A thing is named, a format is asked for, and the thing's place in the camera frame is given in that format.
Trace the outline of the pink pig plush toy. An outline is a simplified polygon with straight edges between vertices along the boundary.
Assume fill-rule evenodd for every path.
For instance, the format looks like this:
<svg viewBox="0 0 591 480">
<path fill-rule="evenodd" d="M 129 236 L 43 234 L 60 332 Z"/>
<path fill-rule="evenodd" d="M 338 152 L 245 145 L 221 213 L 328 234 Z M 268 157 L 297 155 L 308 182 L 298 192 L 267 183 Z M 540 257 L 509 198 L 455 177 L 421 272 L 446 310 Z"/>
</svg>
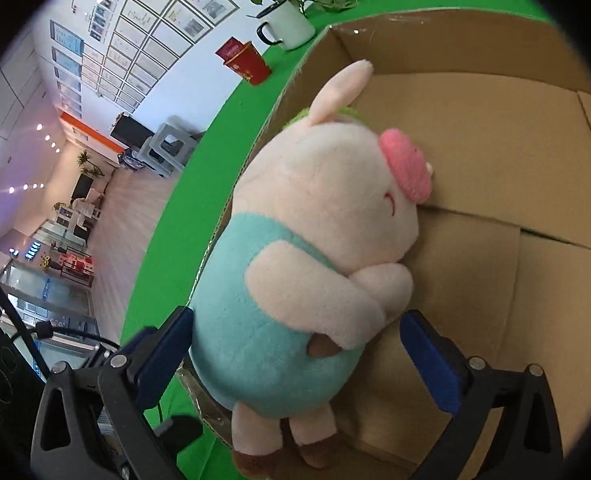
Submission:
<svg viewBox="0 0 591 480">
<path fill-rule="evenodd" d="M 371 76 L 368 61 L 344 67 L 248 164 L 190 300 L 190 359 L 248 478 L 272 474 L 286 434 L 328 466 L 331 401 L 414 291 L 403 257 L 433 170 L 402 131 L 350 112 Z"/>
</svg>

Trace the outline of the large open cardboard box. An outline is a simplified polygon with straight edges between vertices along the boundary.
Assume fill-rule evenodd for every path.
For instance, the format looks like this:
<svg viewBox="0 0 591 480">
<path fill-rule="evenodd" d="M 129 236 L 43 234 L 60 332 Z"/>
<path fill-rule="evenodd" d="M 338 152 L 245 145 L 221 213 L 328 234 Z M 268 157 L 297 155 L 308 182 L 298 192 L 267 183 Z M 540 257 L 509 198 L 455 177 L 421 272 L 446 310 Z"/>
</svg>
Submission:
<svg viewBox="0 0 591 480">
<path fill-rule="evenodd" d="M 418 238 L 403 257 L 414 291 L 331 401 L 339 440 L 328 466 L 307 465 L 286 434 L 266 478 L 414 479 L 452 416 L 435 405 L 402 345 L 409 310 L 467 358 L 495 370 L 542 367 L 563 470 L 591 420 L 591 74 L 555 26 L 425 10 L 329 27 L 256 136 L 199 278 L 248 164 L 335 74 L 362 60 L 373 76 L 350 112 L 376 133 L 402 131 L 433 170 Z M 230 411 L 205 390 L 190 353 L 188 366 L 201 415 L 232 452 Z M 478 479 L 500 420 L 494 408 L 457 479 Z"/>
</svg>

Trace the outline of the grey plastic stool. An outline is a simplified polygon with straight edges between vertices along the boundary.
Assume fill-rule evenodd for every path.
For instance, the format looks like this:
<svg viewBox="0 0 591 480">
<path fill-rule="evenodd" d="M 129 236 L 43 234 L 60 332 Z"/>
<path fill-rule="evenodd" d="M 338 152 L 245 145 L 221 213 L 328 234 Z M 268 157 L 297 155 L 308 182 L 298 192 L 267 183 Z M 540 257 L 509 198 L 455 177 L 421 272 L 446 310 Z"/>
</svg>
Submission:
<svg viewBox="0 0 591 480">
<path fill-rule="evenodd" d="M 170 177 L 184 170 L 202 136 L 203 132 L 188 131 L 166 122 L 153 136 L 146 138 L 137 158 L 160 177 Z"/>
</svg>

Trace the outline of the red gift box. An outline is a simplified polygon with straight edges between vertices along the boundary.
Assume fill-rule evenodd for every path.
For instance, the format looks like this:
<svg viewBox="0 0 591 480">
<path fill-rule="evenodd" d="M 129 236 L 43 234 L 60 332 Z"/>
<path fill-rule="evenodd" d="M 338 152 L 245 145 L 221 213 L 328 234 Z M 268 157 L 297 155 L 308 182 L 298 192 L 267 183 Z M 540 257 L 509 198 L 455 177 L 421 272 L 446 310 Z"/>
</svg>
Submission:
<svg viewBox="0 0 591 480">
<path fill-rule="evenodd" d="M 258 86 L 271 75 L 270 67 L 251 41 L 241 42 L 231 37 L 216 50 L 216 55 L 225 66 L 252 86 Z"/>
</svg>

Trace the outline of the white enamel mug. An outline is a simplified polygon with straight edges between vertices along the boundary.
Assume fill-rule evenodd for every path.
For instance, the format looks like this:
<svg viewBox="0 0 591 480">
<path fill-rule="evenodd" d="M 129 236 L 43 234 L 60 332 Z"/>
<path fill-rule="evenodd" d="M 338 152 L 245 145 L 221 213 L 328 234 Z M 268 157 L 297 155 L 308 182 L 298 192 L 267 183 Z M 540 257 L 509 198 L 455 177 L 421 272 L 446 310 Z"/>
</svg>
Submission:
<svg viewBox="0 0 591 480">
<path fill-rule="evenodd" d="M 279 46 L 285 51 L 307 44 L 316 35 L 314 25 L 297 6 L 288 0 L 275 2 L 256 15 L 260 25 L 256 35 L 268 46 Z"/>
</svg>

